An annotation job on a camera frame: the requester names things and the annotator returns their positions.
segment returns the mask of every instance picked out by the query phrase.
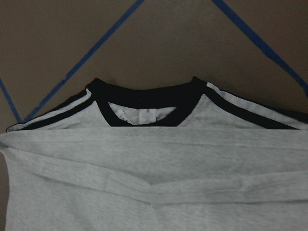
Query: garment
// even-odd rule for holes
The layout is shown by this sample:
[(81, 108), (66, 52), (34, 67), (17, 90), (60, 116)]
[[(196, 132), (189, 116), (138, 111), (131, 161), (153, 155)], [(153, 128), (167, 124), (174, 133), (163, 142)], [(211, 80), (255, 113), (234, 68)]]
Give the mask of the garment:
[[(146, 114), (139, 112), (141, 108), (154, 110), (154, 122), (140, 123), (140, 117)], [(118, 110), (124, 112), (122, 119), (116, 114)], [(85, 126), (308, 129), (307, 114), (284, 112), (288, 116), (197, 77), (190, 83), (151, 90), (132, 90), (95, 79), (48, 113), (10, 126), (7, 131)], [(133, 125), (124, 117), (130, 118)]]
[(0, 134), (6, 231), (307, 230), (303, 115), (197, 78), (155, 90), (96, 79)]

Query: clothing tag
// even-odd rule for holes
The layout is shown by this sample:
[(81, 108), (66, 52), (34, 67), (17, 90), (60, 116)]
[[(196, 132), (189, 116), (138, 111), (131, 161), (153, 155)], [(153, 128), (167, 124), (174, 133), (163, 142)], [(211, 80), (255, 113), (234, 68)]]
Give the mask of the clothing tag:
[(149, 124), (156, 122), (156, 109), (140, 109), (139, 124)]
[(118, 109), (118, 110), (116, 111), (115, 114), (116, 114), (120, 119), (123, 119), (123, 120), (129, 122), (130, 124), (133, 124), (133, 123), (129, 120), (129, 118), (127, 117), (127, 115), (124, 113), (123, 110)]

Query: brown surface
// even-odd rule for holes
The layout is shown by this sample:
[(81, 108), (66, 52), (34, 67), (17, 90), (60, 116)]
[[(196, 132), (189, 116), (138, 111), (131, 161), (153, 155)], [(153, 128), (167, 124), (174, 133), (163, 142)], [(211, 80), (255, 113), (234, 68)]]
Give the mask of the brown surface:
[[(0, 3), (0, 77), (24, 119), (132, 5), (121, 1)], [(226, 0), (308, 82), (308, 2)], [(192, 76), (267, 105), (308, 113), (298, 84), (210, 0), (145, 1), (39, 111), (94, 78), (133, 89), (188, 82)], [(0, 93), (0, 133), (16, 123)], [(0, 158), (0, 231), (8, 196)]]

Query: blue tape strip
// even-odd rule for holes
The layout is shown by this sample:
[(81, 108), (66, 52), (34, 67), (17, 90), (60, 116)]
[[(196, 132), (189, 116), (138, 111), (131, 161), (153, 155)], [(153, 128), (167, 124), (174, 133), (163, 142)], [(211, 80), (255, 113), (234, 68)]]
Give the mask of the blue tape strip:
[(47, 101), (72, 77), (72, 75), (105, 43), (109, 37), (128, 19), (130, 15), (144, 2), (137, 0), (123, 16), (107, 31), (107, 33), (88, 51), (88, 53), (69, 71), (64, 80), (61, 80), (57, 86), (39, 103), (25, 119), (24, 123), (28, 122), (33, 116), (47, 103)]
[(293, 79), (302, 87), (308, 97), (308, 84), (281, 58), (278, 54), (266, 44), (224, 1), (212, 0), (226, 16), (246, 34), (250, 40), (259, 47), (262, 52), (282, 67)]
[(11, 100), (10, 95), (9, 95), (9, 93), (7, 92), (7, 90), (6, 90), (5, 86), (4, 86), (4, 83), (2, 82), (1, 78), (0, 78), (0, 88), (2, 89), (3, 94), (4, 94), (4, 96), (5, 96), (6, 100), (7, 100), (7, 102), (9, 103), (9, 106), (10, 106), (10, 108), (11, 108), (11, 110), (12, 110), (12, 112), (13, 112), (13, 114), (14, 114), (16, 120), (17, 120), (17, 122), (18, 122), (18, 123), (21, 123), (22, 120), (21, 120), (21, 118), (20, 118), (20, 116), (19, 116), (19, 114), (18, 114), (18, 112), (17, 112), (17, 110), (16, 110), (16, 108), (15, 108), (15, 106), (14, 106), (14, 103), (13, 103), (13, 101)]

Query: black collar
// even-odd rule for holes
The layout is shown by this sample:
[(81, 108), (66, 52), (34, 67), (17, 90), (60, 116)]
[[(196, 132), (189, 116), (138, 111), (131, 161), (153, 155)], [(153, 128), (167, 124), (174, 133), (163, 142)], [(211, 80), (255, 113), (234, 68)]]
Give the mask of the black collar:
[[(101, 114), (112, 127), (176, 127), (193, 111), (198, 104), (206, 82), (193, 77), (191, 82), (170, 87), (146, 90), (134, 90), (108, 84), (101, 79), (94, 79), (87, 85)], [(120, 119), (111, 109), (109, 103), (124, 107), (146, 109), (176, 107), (171, 113), (154, 123), (133, 125)]]

